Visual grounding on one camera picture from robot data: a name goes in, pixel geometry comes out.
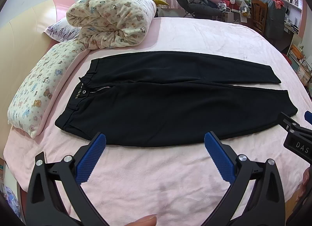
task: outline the black pants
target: black pants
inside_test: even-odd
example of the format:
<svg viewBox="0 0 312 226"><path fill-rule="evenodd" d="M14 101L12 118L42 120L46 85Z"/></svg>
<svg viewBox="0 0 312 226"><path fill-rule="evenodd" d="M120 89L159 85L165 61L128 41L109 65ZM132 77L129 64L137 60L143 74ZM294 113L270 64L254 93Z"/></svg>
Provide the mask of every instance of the black pants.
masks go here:
<svg viewBox="0 0 312 226"><path fill-rule="evenodd" d="M271 67L192 52L136 52L92 60L55 125L108 144L158 147L263 131L297 108L287 90L228 85L280 83Z"/></svg>

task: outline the brown chair back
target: brown chair back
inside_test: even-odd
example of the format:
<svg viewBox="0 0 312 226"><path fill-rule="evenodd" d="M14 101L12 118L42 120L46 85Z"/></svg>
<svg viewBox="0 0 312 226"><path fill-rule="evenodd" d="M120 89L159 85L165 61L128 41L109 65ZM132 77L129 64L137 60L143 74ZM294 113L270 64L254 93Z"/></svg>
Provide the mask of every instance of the brown chair back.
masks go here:
<svg viewBox="0 0 312 226"><path fill-rule="evenodd" d="M252 26L262 36L266 29L267 13L268 3L263 3L261 0L252 0Z"/></svg>

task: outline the human thumb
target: human thumb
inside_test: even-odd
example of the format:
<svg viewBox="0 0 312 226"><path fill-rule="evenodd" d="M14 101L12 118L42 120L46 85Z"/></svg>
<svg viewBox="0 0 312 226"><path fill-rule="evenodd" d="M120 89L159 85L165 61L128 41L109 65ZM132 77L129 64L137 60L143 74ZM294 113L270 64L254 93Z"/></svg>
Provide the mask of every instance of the human thumb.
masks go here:
<svg viewBox="0 0 312 226"><path fill-rule="evenodd" d="M156 226L157 218L155 214L147 215L142 217L141 219L131 222L126 226Z"/></svg>

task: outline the pink blanket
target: pink blanket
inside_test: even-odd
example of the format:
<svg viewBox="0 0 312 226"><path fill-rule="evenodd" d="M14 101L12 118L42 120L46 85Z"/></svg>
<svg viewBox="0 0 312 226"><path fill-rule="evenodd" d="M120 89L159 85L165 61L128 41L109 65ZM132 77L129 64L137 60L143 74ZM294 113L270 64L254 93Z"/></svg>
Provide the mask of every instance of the pink blanket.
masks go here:
<svg viewBox="0 0 312 226"><path fill-rule="evenodd" d="M35 140L19 129L11 130L4 157L25 191L35 155L45 151L48 163L60 161L88 143L61 131L54 122L79 83L78 77L89 69L91 60L124 52L157 50L202 52L270 65L282 81L280 85L248 86L287 89L298 108L293 119L304 127L312 127L304 120L305 111L312 109L304 87L282 54L258 33L241 25L218 21L156 18L140 45L92 51L82 60L65 83L43 132ZM308 163L283 147L285 137L286 131L275 126L223 142L251 160L264 162L273 158L288 200L302 180ZM89 181L82 184L90 201L111 226L122 226L149 214L157 214L159 226L201 225L228 187L203 144L168 148L107 146ZM61 185L59 189L69 214L77 218ZM243 211L251 189L249 185L236 216Z"/></svg>

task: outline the metal zipper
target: metal zipper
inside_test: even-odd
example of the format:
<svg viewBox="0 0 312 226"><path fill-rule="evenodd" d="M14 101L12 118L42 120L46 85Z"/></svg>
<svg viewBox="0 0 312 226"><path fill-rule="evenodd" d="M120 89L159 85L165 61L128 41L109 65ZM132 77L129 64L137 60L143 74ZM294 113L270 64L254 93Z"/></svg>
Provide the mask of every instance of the metal zipper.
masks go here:
<svg viewBox="0 0 312 226"><path fill-rule="evenodd" d="M96 91L91 91L90 93L95 93L95 92L98 92L98 91L100 91L100 90L102 90L102 89L105 89L105 88L111 88L111 87L102 87L102 88L100 88L100 89L98 89L98 90L96 90Z"/></svg>
<svg viewBox="0 0 312 226"><path fill-rule="evenodd" d="M81 93L81 91L82 91L82 86L83 86L83 84L81 84L81 87L80 87L80 89L79 89L79 91L78 91L78 94L76 95L75 98L78 98L78 97L79 97L79 95L80 95L80 93Z"/></svg>

